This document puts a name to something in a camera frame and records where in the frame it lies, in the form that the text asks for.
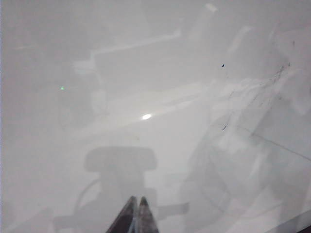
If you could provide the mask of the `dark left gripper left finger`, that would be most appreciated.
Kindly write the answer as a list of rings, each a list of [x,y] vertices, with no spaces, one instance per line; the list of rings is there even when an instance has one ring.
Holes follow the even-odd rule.
[[[131,196],[106,233],[136,233],[137,198]]]

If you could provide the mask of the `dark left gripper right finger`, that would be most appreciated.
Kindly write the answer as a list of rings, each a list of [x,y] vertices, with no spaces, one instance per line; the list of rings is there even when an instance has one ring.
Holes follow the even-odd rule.
[[[159,233],[156,221],[145,197],[140,200],[137,216],[138,233]]]

